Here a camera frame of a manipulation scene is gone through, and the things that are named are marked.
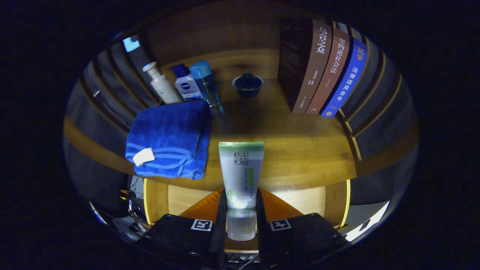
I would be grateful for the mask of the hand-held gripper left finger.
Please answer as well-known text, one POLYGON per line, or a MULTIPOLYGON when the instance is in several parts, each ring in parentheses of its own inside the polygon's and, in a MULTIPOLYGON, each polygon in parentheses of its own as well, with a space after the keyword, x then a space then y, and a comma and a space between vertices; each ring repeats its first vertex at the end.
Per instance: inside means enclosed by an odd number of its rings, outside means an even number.
POLYGON ((226 192, 221 189, 215 221, 165 214, 137 241, 137 248, 177 270, 222 270, 226 221, 226 192))

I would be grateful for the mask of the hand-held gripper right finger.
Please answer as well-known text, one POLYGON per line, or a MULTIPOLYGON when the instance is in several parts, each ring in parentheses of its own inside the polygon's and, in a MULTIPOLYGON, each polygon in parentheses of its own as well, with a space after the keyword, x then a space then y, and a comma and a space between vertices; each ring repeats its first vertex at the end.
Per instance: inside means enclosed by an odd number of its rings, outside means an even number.
POLYGON ((347 240, 318 213, 268 221, 266 200, 258 188, 256 219, 262 269, 311 269, 347 247, 347 240))

